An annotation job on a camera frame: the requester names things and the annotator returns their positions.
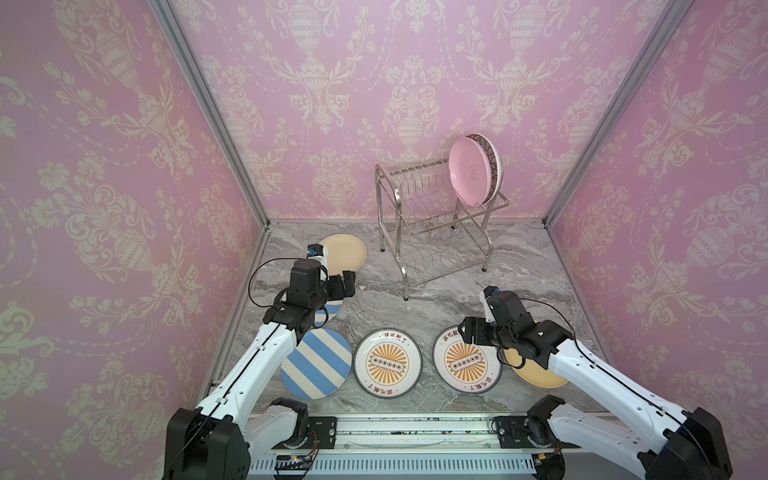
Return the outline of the chrome wire dish rack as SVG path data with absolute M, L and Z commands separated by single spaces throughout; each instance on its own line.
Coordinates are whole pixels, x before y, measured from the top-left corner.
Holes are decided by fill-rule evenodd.
M 375 166 L 379 248 L 391 253 L 402 298 L 433 280 L 470 268 L 485 272 L 494 252 L 487 233 L 492 213 L 509 205 L 502 193 L 469 206 L 456 194 L 447 159 Z

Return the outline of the pink bear plate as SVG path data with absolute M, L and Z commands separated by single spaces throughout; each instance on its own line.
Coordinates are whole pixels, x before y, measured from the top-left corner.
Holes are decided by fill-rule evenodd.
M 450 182 L 458 197 L 469 206 L 486 202 L 492 187 L 489 157 L 477 134 L 457 138 L 448 157 Z

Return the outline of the petal pattern plate orange rim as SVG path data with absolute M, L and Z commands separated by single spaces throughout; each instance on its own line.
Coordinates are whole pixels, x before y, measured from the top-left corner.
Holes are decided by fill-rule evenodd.
M 503 165 L 501 162 L 501 157 L 495 145 L 486 136 L 480 133 L 470 133 L 467 135 L 467 137 L 480 145 L 488 158 L 488 164 L 491 169 L 491 184 L 490 190 L 483 201 L 484 204 L 487 204 L 491 200 L 495 199 L 503 180 Z

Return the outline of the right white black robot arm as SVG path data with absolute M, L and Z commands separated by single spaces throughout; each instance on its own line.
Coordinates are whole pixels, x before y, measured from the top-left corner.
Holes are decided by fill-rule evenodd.
M 564 378 L 619 419 L 587 414 L 547 395 L 527 412 L 527 428 L 542 446 L 577 445 L 640 479 L 729 479 L 733 467 L 720 421 L 689 411 L 642 387 L 591 352 L 567 325 L 537 321 L 517 293 L 486 287 L 484 314 L 458 327 L 476 346 L 514 349 L 527 363 Z

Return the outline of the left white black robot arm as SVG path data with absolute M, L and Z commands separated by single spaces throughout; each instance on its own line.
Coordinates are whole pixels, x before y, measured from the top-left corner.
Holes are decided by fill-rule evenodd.
M 328 301 L 350 298 L 356 275 L 332 275 L 320 244 L 296 258 L 288 286 L 265 308 L 262 324 L 235 366 L 192 409 L 180 408 L 166 429 L 166 479 L 244 479 L 253 461 L 281 443 L 301 442 L 309 427 L 306 404 L 274 400 L 258 417 L 252 411 L 281 364 L 316 326 Z

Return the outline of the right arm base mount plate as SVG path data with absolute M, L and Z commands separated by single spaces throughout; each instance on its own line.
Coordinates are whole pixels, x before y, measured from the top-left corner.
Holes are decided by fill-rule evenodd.
M 495 416 L 490 421 L 490 428 L 502 449 L 555 449 L 553 441 L 540 443 L 534 440 L 525 415 Z

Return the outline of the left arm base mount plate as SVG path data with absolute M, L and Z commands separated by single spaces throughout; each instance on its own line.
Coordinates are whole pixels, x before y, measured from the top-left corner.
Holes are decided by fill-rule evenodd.
M 338 418 L 335 416 L 310 417 L 303 437 L 276 444 L 274 450 L 332 450 L 336 444 Z

